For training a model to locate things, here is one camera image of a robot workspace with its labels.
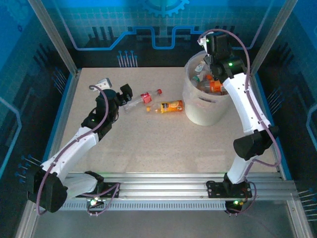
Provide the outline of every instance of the white tabletop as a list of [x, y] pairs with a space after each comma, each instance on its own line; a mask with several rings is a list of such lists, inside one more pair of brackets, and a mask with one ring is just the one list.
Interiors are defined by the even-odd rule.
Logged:
[[[97, 92], [91, 84], [108, 77], [113, 90], [129, 83], [134, 95], [161, 89], [162, 101], [182, 99], [184, 68], [83, 68], [67, 120], [62, 146], [69, 141], [81, 122], [96, 106]], [[119, 119], [111, 131], [86, 155], [73, 172], [226, 172], [234, 159], [233, 140], [243, 136], [238, 113], [231, 102], [228, 112], [214, 126], [199, 126], [181, 113], [148, 114], [140, 107]], [[260, 157], [274, 163], [271, 149]], [[252, 172], [275, 172], [255, 164]]]

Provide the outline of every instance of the plastic bucket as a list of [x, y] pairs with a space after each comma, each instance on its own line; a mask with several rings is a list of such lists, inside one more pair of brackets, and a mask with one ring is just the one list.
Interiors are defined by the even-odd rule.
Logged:
[[231, 103], [230, 95], [210, 95], [197, 89], [190, 81], [195, 68], [204, 60], [205, 51], [191, 57], [185, 65], [186, 77], [183, 89], [186, 116], [197, 125], [214, 125], [227, 112]]

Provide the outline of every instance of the green led light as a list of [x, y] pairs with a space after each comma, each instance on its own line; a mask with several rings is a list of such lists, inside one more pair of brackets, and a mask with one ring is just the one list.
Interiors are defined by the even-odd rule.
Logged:
[[96, 200], [92, 199], [92, 200], [90, 201], [90, 205], [91, 205], [91, 206], [95, 206], [96, 204], [97, 204], [97, 201], [96, 201]]

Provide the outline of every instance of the enclosure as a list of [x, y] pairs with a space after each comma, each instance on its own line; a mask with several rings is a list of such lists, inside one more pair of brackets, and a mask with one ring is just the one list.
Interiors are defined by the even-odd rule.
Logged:
[[[316, 14], [313, 0], [0, 1], [3, 237], [103, 230], [110, 237], [314, 237]], [[249, 180], [259, 197], [246, 216], [228, 217], [225, 201], [210, 200], [206, 187], [208, 180], [222, 181], [233, 163], [233, 140], [243, 136], [230, 101], [213, 126], [196, 125], [185, 113], [120, 108], [111, 131], [70, 174], [94, 171], [120, 182], [120, 197], [96, 219], [80, 198], [37, 217], [25, 177], [64, 146], [96, 106], [98, 94], [89, 85], [109, 78], [116, 92], [128, 83], [134, 97], [160, 88], [162, 101], [182, 100], [184, 66], [202, 50], [197, 39], [217, 28], [246, 45], [255, 96], [280, 130], [282, 163], [252, 167]], [[238, 42], [230, 43], [246, 63]], [[260, 158], [275, 163], [275, 148]]]

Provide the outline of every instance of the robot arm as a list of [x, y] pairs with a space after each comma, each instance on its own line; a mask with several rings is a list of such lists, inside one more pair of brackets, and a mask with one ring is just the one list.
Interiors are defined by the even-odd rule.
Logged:
[[[66, 199], [83, 193], [101, 193], [104, 190], [104, 178], [94, 172], [85, 172], [73, 178], [66, 178], [66, 176], [82, 156], [111, 130], [112, 124], [118, 118], [118, 108], [130, 101], [133, 96], [128, 84], [120, 88], [122, 94], [109, 89], [110, 82], [107, 85], [109, 85], [108, 89], [103, 90], [108, 101], [106, 119], [104, 119], [106, 102], [100, 94], [96, 98], [97, 107], [85, 118], [74, 137], [49, 160], [29, 169], [26, 177], [27, 197], [36, 203], [38, 194], [41, 194], [39, 205], [50, 212], [56, 212]], [[102, 124], [98, 129], [89, 133], [100, 123]], [[41, 191], [40, 184], [43, 180], [45, 186]]]
[[258, 120], [245, 91], [246, 68], [242, 60], [232, 54], [227, 35], [223, 32], [210, 32], [198, 41], [207, 55], [204, 60], [209, 65], [215, 80], [220, 80], [238, 111], [244, 137], [234, 140], [236, 156], [233, 165], [225, 174], [223, 185], [228, 195], [240, 191], [245, 186], [245, 173], [250, 163], [270, 147], [272, 140], [265, 131], [269, 128], [276, 138], [278, 128], [271, 126], [262, 112], [249, 85], [248, 91], [262, 121]]

